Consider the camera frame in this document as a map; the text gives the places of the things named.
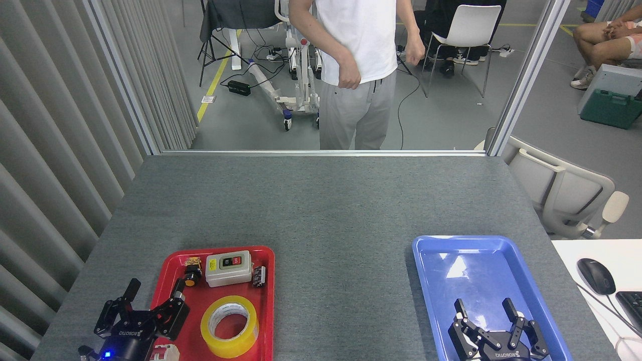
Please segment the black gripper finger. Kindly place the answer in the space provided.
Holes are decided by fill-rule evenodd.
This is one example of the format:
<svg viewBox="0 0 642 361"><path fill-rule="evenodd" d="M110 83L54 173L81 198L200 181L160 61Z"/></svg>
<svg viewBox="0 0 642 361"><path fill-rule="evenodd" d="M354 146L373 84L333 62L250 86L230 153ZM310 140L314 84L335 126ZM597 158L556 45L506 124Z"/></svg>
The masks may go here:
<svg viewBox="0 0 642 361"><path fill-rule="evenodd" d="M186 304L183 290L185 280L177 279L170 293L170 297L162 304L151 309L151 319L154 324L154 335L170 340L177 340L183 324L190 313Z"/></svg>
<svg viewBox="0 0 642 361"><path fill-rule="evenodd" d="M538 353L532 356L532 359L545 359L550 354L550 348L544 340L543 333L539 323L534 320L528 320L525 316L520 315L515 309L511 298L505 298L502 301L504 311L512 323L508 332L508 338L504 346L516 349L517 345L523 343L526 347L537 347Z"/></svg>
<svg viewBox="0 0 642 361"><path fill-rule="evenodd" d="M132 278L121 297L105 302L94 327L96 335L141 336L144 311L135 310L131 306L140 286L140 281Z"/></svg>
<svg viewBox="0 0 642 361"><path fill-rule="evenodd" d="M491 337L488 331L483 330L470 321L461 298L456 299L454 308L455 316L448 329L448 334L458 358L475 358L475 355L477 355L483 345L488 345L491 349L495 349L495 338Z"/></svg>

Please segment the standing person's right hand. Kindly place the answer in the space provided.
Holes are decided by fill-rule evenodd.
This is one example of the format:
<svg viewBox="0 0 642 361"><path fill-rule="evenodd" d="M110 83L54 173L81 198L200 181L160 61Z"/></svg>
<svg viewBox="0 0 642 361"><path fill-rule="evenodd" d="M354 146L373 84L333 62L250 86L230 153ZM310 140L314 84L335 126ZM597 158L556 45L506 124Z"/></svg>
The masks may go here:
<svg viewBox="0 0 642 361"><path fill-rule="evenodd" d="M339 63L339 88L356 90L361 80L362 76L355 62Z"/></svg>

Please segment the standing person's left hand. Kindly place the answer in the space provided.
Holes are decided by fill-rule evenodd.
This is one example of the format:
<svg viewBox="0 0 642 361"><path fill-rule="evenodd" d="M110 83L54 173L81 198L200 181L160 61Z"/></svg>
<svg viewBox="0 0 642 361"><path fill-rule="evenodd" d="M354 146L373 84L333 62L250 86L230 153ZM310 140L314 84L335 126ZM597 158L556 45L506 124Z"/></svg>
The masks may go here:
<svg viewBox="0 0 642 361"><path fill-rule="evenodd" d="M406 42L406 62L411 65L418 65L420 60L424 59L426 48L422 39L408 37Z"/></svg>

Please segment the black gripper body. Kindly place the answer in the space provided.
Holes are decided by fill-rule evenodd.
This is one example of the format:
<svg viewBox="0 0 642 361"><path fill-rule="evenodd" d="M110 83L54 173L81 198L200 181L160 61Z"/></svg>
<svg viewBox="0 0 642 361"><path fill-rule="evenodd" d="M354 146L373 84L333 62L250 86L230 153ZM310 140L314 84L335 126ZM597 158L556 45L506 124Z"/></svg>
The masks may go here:
<svg viewBox="0 0 642 361"><path fill-rule="evenodd" d="M517 345L516 349L502 346L500 349L491 347L489 343L483 343L477 354L472 359L480 360L532 360L532 356L538 353L537 347L526 347L523 343Z"/></svg>
<svg viewBox="0 0 642 361"><path fill-rule="evenodd" d="M155 331L152 324L114 326L98 353L99 360L148 360L156 339Z"/></svg>

